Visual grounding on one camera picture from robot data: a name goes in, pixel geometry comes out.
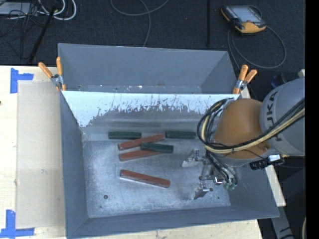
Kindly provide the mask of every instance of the bin floor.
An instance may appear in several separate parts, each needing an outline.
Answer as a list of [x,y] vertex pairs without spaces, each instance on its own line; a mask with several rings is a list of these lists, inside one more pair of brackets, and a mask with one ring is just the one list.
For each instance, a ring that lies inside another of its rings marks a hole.
[[[84,170],[87,210],[90,218],[127,215],[145,212],[198,209],[229,206],[228,192],[212,181],[207,186],[213,191],[203,198],[193,199],[199,186],[202,163],[182,168],[194,148],[204,152],[198,139],[165,139],[163,144],[174,146],[173,153],[120,161],[120,140],[84,141]],[[161,188],[120,178],[121,169],[144,173],[170,181],[169,188]]]

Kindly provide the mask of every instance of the blue tape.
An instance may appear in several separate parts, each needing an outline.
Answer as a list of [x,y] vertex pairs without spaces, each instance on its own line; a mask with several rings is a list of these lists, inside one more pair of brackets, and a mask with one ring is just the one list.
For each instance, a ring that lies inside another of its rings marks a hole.
[[15,229],[15,212],[6,210],[5,229],[1,229],[0,238],[15,239],[15,237],[26,237],[34,234],[34,228]]
[[11,67],[10,93],[18,92],[18,81],[31,81],[33,74],[19,74],[19,71]]

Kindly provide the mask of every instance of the dark green bar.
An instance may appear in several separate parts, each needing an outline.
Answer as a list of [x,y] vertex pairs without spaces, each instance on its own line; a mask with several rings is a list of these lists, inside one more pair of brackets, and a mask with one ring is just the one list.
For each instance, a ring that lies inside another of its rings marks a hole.
[[142,138],[140,132],[109,132],[109,139],[134,140],[139,138]]
[[166,131],[165,137],[171,139],[195,139],[196,133],[190,131]]
[[143,142],[141,144],[141,149],[162,152],[162,153],[172,153],[174,151],[174,146],[160,144],[160,143]]

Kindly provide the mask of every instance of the gray metal tray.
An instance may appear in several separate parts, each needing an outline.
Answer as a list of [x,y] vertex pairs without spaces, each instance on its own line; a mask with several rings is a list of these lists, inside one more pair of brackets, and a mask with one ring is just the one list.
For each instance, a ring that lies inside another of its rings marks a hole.
[[[217,100],[238,98],[225,51],[59,44],[67,91],[60,93],[68,238],[107,236],[278,217],[264,170],[236,168],[238,186],[193,199],[202,166],[182,168],[199,139],[165,139],[173,153],[120,161],[108,132],[196,131]],[[169,188],[119,177],[127,169],[171,181]]]

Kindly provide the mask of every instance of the red-brown bar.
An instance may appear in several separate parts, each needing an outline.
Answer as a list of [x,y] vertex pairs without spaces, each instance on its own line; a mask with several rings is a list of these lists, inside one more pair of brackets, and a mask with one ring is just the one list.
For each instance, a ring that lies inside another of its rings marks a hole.
[[132,141],[125,141],[118,144],[119,150],[130,149],[140,146],[143,142],[158,142],[165,139],[165,134],[155,134],[149,137],[139,138]]
[[168,180],[158,178],[158,177],[149,176],[149,175],[142,174],[142,173],[132,172],[129,170],[121,170],[120,177],[134,180],[134,181],[152,184],[152,185],[163,187],[163,188],[168,188],[170,186],[170,181],[168,181]]
[[149,157],[162,154],[162,152],[150,151],[150,150],[136,150],[131,152],[122,153],[119,155],[120,161],[132,160],[142,157]]

